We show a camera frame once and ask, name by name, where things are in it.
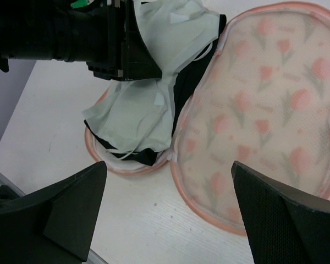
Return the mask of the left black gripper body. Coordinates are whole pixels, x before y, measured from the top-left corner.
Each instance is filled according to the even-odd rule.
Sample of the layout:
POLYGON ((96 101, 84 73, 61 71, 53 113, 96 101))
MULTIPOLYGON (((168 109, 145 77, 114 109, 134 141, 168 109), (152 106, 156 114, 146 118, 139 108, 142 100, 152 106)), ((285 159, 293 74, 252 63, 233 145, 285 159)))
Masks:
POLYGON ((131 1, 93 1, 74 8, 74 1, 53 1, 52 59, 85 62, 97 78, 127 80, 126 31, 131 1))

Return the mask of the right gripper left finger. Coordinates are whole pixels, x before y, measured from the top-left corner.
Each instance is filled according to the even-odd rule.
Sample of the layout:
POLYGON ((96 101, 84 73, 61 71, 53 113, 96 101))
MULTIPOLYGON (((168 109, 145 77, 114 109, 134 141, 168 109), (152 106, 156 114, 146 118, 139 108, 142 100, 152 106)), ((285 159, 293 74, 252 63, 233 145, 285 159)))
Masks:
POLYGON ((0 173, 0 263, 103 263, 91 249, 107 167, 25 194, 0 173))

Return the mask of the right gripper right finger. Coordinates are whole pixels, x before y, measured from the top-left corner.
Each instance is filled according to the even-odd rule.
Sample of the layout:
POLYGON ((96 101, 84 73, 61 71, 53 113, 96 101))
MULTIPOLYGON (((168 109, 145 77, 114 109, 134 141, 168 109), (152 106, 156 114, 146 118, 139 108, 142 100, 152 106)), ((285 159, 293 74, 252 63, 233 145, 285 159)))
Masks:
POLYGON ((330 263, 330 201, 235 161, 234 190, 254 263, 330 263))

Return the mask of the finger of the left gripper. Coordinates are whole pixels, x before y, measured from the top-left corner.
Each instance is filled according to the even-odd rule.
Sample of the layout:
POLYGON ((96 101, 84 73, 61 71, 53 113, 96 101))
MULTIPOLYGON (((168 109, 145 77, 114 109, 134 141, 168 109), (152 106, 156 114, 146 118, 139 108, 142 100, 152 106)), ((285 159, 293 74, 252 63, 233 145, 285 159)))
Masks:
POLYGON ((159 79, 162 77, 162 71, 141 37, 134 3, 133 1, 124 1, 124 5, 123 78, 125 80, 159 79))

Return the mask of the white and black bra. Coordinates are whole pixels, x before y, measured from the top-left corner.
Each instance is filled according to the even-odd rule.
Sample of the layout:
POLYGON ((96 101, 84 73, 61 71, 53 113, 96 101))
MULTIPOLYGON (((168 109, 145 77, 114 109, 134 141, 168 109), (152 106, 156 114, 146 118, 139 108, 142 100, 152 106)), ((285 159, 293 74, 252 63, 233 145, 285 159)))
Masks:
POLYGON ((152 166, 170 148, 181 110, 202 79, 227 18, 201 1, 139 2, 136 17, 161 78, 116 81, 82 115, 112 157, 152 166))

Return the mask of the floral fabric laundry bag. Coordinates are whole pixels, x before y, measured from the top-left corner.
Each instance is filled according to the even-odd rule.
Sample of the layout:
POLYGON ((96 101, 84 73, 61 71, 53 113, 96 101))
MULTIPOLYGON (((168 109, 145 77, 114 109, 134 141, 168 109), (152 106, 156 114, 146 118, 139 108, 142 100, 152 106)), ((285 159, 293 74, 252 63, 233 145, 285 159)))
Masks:
POLYGON ((234 161, 329 198, 330 10, 282 2, 233 18, 181 110, 171 148, 152 167, 116 160, 89 131, 85 143, 115 174, 169 162, 187 205, 239 235, 245 228, 230 176, 234 161))

